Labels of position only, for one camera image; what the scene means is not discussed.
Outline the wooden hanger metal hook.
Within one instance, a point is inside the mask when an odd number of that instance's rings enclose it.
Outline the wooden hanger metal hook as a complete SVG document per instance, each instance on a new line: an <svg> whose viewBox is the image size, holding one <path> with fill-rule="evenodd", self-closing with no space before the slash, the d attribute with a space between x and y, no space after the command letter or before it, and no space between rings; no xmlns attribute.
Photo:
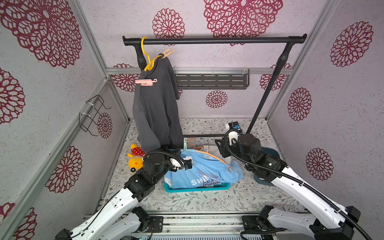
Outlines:
<svg viewBox="0 0 384 240"><path fill-rule="evenodd" d="M210 159L215 159L223 164L226 164L225 160L220 155L220 151L216 145L214 145L216 138L211 137L207 140L206 144L197 150L198 153L203 153L209 156Z"/></svg>

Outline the grey clothespin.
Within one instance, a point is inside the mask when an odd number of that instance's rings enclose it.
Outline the grey clothespin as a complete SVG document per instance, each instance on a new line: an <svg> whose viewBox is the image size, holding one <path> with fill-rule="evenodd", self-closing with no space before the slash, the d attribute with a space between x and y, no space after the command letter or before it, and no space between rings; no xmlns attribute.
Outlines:
<svg viewBox="0 0 384 240"><path fill-rule="evenodd" d="M231 167L231 166L227 166L227 170L229 173L231 173L232 171L234 171L234 169Z"/></svg>

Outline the mint green clothespin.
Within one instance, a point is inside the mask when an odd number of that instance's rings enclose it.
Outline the mint green clothespin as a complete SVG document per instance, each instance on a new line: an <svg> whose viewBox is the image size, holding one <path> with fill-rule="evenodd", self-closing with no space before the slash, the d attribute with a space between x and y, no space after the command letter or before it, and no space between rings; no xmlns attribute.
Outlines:
<svg viewBox="0 0 384 240"><path fill-rule="evenodd" d="M184 141L183 151L187 152L187 150L188 150L188 143Z"/></svg>

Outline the light blue garment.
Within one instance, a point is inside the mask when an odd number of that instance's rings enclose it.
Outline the light blue garment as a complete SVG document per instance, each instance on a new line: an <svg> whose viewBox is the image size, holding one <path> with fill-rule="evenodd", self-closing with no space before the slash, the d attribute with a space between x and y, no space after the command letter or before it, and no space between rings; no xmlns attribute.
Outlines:
<svg viewBox="0 0 384 240"><path fill-rule="evenodd" d="M236 161L230 165L223 164L215 159L210 159L197 150L182 151L181 157L191 157L193 168L190 170L169 171L165 175L165 182L171 189L194 189L202 187L212 187L224 183L234 184L243 179L243 171ZM227 166L231 166L234 171L228 172Z"/></svg>

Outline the dark grey t-shirt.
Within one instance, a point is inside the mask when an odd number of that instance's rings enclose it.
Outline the dark grey t-shirt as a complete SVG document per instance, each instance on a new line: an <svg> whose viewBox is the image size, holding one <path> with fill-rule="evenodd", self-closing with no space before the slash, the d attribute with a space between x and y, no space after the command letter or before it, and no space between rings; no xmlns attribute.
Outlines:
<svg viewBox="0 0 384 240"><path fill-rule="evenodd" d="M142 71L139 80L157 80L152 86L135 86L133 116L142 150L182 148L184 136L177 104L180 96L171 62L156 59L153 69Z"/></svg>

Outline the pink clothespin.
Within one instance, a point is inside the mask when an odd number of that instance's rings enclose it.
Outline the pink clothespin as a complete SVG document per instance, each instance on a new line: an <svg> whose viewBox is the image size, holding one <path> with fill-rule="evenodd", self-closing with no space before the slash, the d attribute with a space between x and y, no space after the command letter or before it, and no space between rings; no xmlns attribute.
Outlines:
<svg viewBox="0 0 384 240"><path fill-rule="evenodd" d="M151 87L154 85L154 83L157 83L158 79L141 79L141 80L135 80L135 84L141 85L143 87Z"/></svg>

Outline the yellow plastic hanger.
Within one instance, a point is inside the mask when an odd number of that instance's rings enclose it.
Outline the yellow plastic hanger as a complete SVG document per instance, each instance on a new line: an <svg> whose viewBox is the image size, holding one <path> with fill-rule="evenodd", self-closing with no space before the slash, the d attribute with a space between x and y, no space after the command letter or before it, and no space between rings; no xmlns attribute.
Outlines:
<svg viewBox="0 0 384 240"><path fill-rule="evenodd" d="M143 37L141 40L141 49L142 49L143 55L148 59L148 63L146 64L146 66L144 68L145 72L152 70L154 68L155 61L163 56L163 54L159 54L156 57L151 59L150 55L146 53L145 48L144 48L144 41L146 39L147 39L146 37Z"/></svg>

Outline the beige clothespin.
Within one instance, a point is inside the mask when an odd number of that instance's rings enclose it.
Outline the beige clothespin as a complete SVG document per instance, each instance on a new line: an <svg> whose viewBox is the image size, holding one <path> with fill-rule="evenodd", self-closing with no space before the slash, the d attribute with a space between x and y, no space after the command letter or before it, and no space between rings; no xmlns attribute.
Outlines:
<svg viewBox="0 0 384 240"><path fill-rule="evenodd" d="M168 48L163 52L163 59L167 58L169 55L173 54L174 52L175 51L172 51L170 48Z"/></svg>

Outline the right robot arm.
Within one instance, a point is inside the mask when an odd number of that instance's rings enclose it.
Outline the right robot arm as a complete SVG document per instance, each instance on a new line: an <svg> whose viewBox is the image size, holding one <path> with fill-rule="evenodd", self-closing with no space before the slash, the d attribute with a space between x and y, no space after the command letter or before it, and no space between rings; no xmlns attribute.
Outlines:
<svg viewBox="0 0 384 240"><path fill-rule="evenodd" d="M292 213L265 206L244 234L272 234L294 231L315 240L351 240L355 231L365 236L358 224L361 212L353 206L340 205L300 178L273 149L263 148L251 134L227 132L215 141L223 157L234 157L254 173L256 179L278 187L300 204L308 213Z"/></svg>

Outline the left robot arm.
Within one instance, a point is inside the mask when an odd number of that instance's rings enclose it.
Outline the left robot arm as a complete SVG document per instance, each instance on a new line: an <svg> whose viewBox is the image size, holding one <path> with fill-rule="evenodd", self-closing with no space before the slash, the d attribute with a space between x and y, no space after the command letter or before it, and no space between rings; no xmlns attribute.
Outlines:
<svg viewBox="0 0 384 240"><path fill-rule="evenodd" d="M190 170L193 160L182 158L181 149L147 152L143 166L132 175L124 187L88 220L73 228L63 229L57 240L119 240L150 225L150 215L139 203L146 198L167 172Z"/></svg>

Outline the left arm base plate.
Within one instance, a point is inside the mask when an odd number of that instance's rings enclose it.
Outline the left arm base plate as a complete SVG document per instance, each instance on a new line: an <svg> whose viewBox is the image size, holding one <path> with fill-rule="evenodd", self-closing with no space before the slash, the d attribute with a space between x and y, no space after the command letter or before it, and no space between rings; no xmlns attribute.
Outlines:
<svg viewBox="0 0 384 240"><path fill-rule="evenodd" d="M162 233L164 227L164 217L162 216L150 216L147 220L144 220L139 225L139 228L131 232L131 234L151 234Z"/></svg>

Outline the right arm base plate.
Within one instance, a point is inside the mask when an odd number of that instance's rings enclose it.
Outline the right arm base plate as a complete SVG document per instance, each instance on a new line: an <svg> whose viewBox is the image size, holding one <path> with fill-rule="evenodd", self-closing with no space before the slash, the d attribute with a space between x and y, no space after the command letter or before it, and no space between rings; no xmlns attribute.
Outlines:
<svg viewBox="0 0 384 240"><path fill-rule="evenodd" d="M286 230L274 227L267 218L258 215L242 216L242 222L246 232L271 234Z"/></svg>

